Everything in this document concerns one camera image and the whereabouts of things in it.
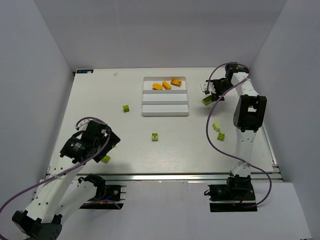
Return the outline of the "green long lego brick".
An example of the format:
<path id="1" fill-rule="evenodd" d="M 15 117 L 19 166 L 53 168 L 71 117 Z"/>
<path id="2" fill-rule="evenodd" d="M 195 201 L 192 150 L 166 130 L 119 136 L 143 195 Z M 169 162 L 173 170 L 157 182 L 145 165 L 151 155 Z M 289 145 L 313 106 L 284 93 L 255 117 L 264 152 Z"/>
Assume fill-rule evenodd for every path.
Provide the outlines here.
<path id="1" fill-rule="evenodd" d="M 205 106 L 209 105 L 209 104 L 212 103 L 212 102 L 213 102 L 213 100 L 212 100 L 212 97 L 211 97 L 211 96 L 207 96 L 207 97 L 205 97 L 205 98 L 202 99 L 202 103 L 203 103 Z"/>

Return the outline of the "dark green lego brick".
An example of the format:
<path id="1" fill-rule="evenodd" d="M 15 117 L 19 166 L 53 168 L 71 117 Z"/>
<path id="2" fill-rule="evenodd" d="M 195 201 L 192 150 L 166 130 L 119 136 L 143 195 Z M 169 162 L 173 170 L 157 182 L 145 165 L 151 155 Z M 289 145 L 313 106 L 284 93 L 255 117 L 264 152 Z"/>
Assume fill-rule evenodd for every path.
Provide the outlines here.
<path id="1" fill-rule="evenodd" d="M 104 156 L 100 161 L 107 164 L 110 161 L 111 157 L 109 155 Z"/>

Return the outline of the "pale green lego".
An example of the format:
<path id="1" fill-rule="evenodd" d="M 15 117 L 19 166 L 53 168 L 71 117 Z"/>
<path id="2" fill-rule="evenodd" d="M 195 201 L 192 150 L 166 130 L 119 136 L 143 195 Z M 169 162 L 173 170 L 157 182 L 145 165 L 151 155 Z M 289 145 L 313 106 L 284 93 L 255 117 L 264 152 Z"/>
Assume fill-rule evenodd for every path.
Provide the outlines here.
<path id="1" fill-rule="evenodd" d="M 217 121 L 214 121 L 214 122 L 212 123 L 212 127 L 213 127 L 213 129 L 214 129 L 216 132 L 220 132 L 220 131 L 221 131 L 221 125 L 220 125 L 219 122 L 217 122 Z"/>

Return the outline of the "small green lego cube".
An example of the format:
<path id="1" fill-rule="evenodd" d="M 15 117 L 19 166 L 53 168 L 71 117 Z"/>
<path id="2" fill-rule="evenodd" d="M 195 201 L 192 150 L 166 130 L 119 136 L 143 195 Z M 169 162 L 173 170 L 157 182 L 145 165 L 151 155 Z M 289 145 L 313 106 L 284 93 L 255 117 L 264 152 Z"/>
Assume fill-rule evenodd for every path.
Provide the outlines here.
<path id="1" fill-rule="evenodd" d="M 123 112 L 124 112 L 124 113 L 127 113 L 127 112 L 130 111 L 130 108 L 129 108 L 128 105 L 124 105 L 122 108 L 123 108 Z"/>

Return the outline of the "green square lego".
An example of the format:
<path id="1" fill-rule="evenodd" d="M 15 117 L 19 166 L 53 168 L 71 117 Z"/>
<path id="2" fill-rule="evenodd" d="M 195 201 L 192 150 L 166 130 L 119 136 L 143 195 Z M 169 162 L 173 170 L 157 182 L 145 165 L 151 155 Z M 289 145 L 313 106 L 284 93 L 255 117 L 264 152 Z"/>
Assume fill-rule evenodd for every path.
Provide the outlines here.
<path id="1" fill-rule="evenodd" d="M 225 140 L 225 134 L 222 133 L 222 132 L 219 132 L 218 135 L 217 135 L 217 140 L 223 142 Z"/>

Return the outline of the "orange yellow long lego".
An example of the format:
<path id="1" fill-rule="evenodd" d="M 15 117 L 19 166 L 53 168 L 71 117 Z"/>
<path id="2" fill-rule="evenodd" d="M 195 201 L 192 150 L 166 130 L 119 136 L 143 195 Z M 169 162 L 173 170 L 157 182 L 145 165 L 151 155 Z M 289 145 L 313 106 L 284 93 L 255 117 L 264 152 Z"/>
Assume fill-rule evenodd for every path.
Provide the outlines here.
<path id="1" fill-rule="evenodd" d="M 163 82 L 162 82 L 162 87 L 163 87 L 165 90 L 171 90 L 171 89 L 172 89 L 172 86 L 171 86 L 167 81 L 163 81 Z"/>

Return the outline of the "orange square lego brick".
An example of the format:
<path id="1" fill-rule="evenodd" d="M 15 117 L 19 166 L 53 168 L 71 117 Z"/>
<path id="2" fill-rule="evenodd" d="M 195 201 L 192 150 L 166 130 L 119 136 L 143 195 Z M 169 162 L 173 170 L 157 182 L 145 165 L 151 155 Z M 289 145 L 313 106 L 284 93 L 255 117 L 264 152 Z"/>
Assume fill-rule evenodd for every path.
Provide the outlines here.
<path id="1" fill-rule="evenodd" d="M 159 91 L 159 90 L 162 90 L 162 89 L 163 89 L 163 86 L 162 86 L 161 84 L 159 84 L 159 83 L 154 83 L 154 84 L 152 85 L 152 89 Z"/>

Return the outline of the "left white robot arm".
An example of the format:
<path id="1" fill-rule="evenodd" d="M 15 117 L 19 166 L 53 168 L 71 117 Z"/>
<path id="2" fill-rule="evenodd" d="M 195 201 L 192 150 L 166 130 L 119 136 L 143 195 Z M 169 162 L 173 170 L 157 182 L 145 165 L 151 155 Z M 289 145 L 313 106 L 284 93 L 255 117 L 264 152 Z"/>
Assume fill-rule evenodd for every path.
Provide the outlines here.
<path id="1" fill-rule="evenodd" d="M 106 159 L 108 152 L 120 142 L 111 127 L 97 118 L 84 117 L 75 129 L 59 152 L 62 161 L 44 180 L 34 200 L 12 217 L 30 240 L 57 239 L 66 220 L 85 203 L 107 202 L 112 196 L 107 192 L 105 179 L 95 174 L 81 178 L 76 189 L 66 194 L 87 162 Z"/>

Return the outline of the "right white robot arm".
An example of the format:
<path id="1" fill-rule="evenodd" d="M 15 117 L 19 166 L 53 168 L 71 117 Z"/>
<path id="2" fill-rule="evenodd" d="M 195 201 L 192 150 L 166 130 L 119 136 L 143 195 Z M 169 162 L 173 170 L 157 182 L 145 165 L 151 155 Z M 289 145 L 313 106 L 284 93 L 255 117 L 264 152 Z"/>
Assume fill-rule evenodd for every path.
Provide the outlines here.
<path id="1" fill-rule="evenodd" d="M 226 62 L 218 65 L 206 80 L 203 92 L 209 97 L 208 102 L 214 103 L 225 99 L 231 90 L 236 90 L 238 103 L 233 115 L 233 125 L 236 128 L 235 155 L 219 150 L 225 156 L 236 160 L 227 179 L 225 193 L 244 194 L 251 187 L 251 155 L 256 134 L 263 124 L 267 98 L 254 89 L 250 70 L 237 62 Z"/>

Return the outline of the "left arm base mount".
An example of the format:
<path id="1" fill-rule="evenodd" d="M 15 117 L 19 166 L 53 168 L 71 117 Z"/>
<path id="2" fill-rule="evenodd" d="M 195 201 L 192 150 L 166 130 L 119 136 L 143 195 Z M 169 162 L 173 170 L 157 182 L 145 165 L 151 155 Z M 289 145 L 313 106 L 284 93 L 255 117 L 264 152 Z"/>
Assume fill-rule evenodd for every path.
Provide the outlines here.
<path id="1" fill-rule="evenodd" d="M 78 179 L 77 186 L 82 182 L 93 183 L 96 188 L 95 196 L 85 202 L 80 209 L 86 210 L 121 210 L 125 200 L 124 185 L 110 185 L 98 175 L 89 174 Z"/>

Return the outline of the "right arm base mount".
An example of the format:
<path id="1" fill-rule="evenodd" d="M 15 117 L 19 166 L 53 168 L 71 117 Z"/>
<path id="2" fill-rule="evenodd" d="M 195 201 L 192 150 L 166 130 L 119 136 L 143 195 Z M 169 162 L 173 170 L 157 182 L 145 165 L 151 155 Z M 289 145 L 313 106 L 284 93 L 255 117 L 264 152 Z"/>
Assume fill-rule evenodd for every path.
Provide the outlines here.
<path id="1" fill-rule="evenodd" d="M 225 184 L 211 184 L 203 193 L 209 197 L 212 213 L 256 212 L 256 196 L 251 177 L 230 176 Z"/>

